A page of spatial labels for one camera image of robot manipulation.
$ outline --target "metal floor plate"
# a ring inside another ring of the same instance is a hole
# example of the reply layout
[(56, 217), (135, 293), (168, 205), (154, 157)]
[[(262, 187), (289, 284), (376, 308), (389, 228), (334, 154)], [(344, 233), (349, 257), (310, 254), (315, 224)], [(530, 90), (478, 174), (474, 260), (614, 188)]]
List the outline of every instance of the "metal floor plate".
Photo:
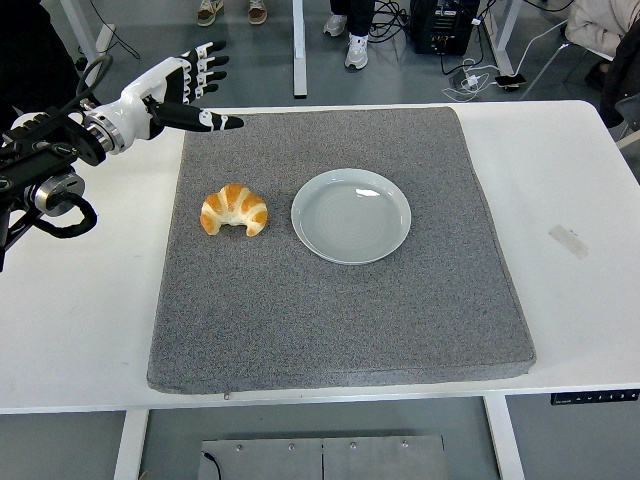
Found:
[[(216, 440), (198, 480), (447, 480), (440, 436)], [(220, 475), (216, 468), (215, 458)]]

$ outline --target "white ceramic plate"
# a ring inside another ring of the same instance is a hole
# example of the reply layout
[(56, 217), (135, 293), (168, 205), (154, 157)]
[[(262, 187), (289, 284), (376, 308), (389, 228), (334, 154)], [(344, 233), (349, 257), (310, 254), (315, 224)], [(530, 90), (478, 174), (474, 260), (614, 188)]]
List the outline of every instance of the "white ceramic plate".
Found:
[(411, 209), (400, 189), (377, 173), (345, 168), (312, 178), (291, 208), (296, 234), (312, 252), (335, 263), (375, 262), (409, 233)]

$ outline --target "tape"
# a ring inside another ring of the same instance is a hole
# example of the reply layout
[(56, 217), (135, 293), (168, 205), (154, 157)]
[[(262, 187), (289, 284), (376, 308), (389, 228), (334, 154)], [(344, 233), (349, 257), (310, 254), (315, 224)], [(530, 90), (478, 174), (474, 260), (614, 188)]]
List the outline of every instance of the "tape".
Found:
[(549, 230), (549, 235), (580, 259), (583, 259), (589, 254), (589, 248), (580, 241), (578, 236), (562, 225), (557, 225)]

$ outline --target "black pants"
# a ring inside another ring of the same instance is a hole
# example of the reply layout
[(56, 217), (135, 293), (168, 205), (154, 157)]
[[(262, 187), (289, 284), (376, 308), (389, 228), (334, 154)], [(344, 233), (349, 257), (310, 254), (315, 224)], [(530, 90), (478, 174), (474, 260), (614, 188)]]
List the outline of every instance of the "black pants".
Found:
[(364, 37), (371, 29), (376, 0), (330, 0), (334, 15), (347, 16), (347, 31)]
[(46, 23), (37, 22), (37, 27), (32, 23), (11, 34), (0, 32), (0, 132), (17, 118), (13, 107), (41, 112), (76, 96), (78, 72), (45, 15)]

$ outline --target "croissant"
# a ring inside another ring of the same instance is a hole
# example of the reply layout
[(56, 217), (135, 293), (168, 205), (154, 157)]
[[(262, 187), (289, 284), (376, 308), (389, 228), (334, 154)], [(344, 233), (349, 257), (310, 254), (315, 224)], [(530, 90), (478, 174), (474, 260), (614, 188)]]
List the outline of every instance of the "croissant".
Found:
[(267, 224), (267, 205), (244, 185), (226, 185), (218, 193), (209, 195), (202, 204), (200, 224), (209, 235), (220, 226), (246, 225), (247, 236), (253, 237)]

